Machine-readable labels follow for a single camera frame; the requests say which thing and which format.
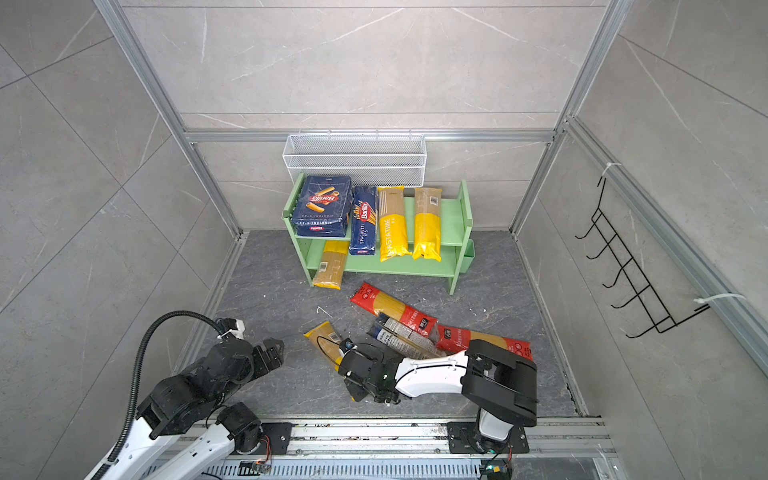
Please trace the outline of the large yellow spaghetti bag front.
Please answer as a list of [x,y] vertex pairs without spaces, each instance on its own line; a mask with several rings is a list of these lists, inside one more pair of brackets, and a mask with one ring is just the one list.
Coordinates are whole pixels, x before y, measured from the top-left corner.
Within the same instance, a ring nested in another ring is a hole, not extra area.
[[304,337],[312,344],[321,356],[332,366],[335,372],[339,371],[344,352],[342,339],[337,334],[329,321],[326,321],[304,334]]

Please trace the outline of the yellow spaghetti bag with lettering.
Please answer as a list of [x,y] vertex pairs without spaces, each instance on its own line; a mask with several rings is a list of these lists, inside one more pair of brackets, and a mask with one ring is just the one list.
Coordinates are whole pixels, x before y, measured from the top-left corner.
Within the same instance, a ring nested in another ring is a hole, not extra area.
[[378,188],[380,261],[410,255],[404,187]]

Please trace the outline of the blue Barilla spaghetti box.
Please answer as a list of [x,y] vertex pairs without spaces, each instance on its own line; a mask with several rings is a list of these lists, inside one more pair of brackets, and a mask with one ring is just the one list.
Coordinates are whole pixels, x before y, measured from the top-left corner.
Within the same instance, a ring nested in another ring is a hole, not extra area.
[[350,216],[349,254],[352,256],[373,255],[377,245],[378,191],[375,186],[354,188]]

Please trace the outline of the blue Barilla rigatoni box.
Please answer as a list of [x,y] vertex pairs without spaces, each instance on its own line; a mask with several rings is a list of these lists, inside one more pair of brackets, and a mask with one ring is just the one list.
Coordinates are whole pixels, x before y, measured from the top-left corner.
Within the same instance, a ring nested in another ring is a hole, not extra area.
[[290,223],[301,237],[344,237],[351,202],[349,176],[308,176],[303,181]]

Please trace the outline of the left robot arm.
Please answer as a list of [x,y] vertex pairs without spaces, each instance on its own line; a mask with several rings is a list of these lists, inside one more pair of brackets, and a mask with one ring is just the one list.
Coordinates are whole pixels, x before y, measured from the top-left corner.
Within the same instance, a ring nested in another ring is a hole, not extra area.
[[151,479],[194,479],[232,453],[271,453],[258,416],[244,403],[225,401],[241,387],[282,366],[284,342],[252,345],[232,333],[181,373],[161,380],[129,414],[128,433],[86,476],[138,479],[197,422],[209,425]]

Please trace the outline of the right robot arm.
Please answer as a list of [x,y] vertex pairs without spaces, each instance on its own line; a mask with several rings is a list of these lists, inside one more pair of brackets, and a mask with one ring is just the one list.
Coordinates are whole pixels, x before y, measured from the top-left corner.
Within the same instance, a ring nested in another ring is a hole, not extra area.
[[506,443],[513,430],[537,425],[537,365],[485,340],[445,357],[400,360],[378,359],[347,343],[337,373],[356,401],[462,395],[478,407],[475,432],[487,442]]

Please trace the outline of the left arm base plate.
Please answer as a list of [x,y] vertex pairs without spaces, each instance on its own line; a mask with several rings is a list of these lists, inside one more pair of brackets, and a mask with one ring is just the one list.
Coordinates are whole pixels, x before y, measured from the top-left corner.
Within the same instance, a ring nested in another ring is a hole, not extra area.
[[238,427],[234,435],[234,453],[237,455],[286,455],[293,424],[267,422]]

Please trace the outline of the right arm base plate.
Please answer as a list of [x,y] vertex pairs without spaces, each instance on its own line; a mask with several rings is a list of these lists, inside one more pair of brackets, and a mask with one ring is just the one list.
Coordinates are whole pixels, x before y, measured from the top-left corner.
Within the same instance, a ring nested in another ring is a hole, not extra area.
[[476,422],[449,422],[446,425],[451,454],[525,454],[530,451],[523,427],[502,423],[482,433]]

